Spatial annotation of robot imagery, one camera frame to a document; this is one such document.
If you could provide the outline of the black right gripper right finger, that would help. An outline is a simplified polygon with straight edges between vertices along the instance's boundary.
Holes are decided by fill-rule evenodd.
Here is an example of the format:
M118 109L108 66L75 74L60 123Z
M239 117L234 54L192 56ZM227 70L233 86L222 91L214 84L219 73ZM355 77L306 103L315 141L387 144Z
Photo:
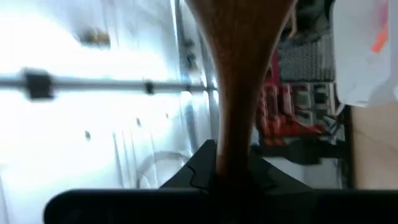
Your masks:
M262 190L312 189L311 187L291 177L257 155L249 155L248 167L254 181Z

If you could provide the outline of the red spatula clear handle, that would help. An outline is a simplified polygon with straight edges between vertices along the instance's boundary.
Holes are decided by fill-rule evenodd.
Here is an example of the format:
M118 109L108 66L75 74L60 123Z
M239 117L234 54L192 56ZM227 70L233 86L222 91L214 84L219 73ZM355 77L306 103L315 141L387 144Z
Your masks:
M389 0L375 0L375 7L378 19L386 21L388 19Z

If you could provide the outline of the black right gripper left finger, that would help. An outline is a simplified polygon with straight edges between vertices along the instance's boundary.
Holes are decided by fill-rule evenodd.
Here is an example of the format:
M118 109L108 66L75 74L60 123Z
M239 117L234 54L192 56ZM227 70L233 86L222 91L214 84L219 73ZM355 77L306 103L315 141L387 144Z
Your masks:
M161 188L191 188L210 190L216 167L216 143L206 140L186 164Z

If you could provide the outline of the red background equipment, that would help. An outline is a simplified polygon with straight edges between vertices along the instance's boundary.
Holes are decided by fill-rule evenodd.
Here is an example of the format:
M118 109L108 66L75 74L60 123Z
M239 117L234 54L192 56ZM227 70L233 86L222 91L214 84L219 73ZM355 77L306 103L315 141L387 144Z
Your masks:
M260 142L267 146L283 146L289 138L312 138L325 134L326 128L315 124L308 103L305 99L303 106L297 104L292 85L266 83L256 110Z

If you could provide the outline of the white plastic bin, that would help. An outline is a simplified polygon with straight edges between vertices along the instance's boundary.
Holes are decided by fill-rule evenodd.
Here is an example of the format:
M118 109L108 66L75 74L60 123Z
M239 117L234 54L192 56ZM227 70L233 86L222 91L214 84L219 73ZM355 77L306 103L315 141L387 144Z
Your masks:
M388 19L376 14L375 0L336 0L331 13L338 99L369 107L398 102L398 0L389 0ZM389 38L371 51L385 22Z

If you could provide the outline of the orange spatula clear handle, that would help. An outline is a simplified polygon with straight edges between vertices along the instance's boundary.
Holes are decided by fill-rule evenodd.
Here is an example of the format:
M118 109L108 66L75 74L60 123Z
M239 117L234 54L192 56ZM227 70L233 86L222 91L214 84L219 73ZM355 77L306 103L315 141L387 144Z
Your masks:
M376 36L376 40L374 41L371 51L374 53L380 53L385 46L386 42L388 41L389 38L389 25L388 22L385 22L382 29Z

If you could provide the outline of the black aluminium table frame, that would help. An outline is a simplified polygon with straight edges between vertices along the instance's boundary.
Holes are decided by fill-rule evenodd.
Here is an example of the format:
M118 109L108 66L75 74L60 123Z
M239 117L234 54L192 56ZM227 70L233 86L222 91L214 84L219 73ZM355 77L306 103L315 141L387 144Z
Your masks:
M342 112L345 131L345 157L343 159L343 187L355 189L355 167L354 167L354 142L353 142L353 121L350 106L345 106Z

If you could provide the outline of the dark brown wooden spoon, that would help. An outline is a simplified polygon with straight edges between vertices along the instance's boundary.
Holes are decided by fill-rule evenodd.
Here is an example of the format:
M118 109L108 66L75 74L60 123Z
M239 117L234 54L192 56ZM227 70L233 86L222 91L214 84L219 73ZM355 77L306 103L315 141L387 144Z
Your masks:
M297 0L187 0L211 53L219 94L216 175L238 188L261 86L277 41Z

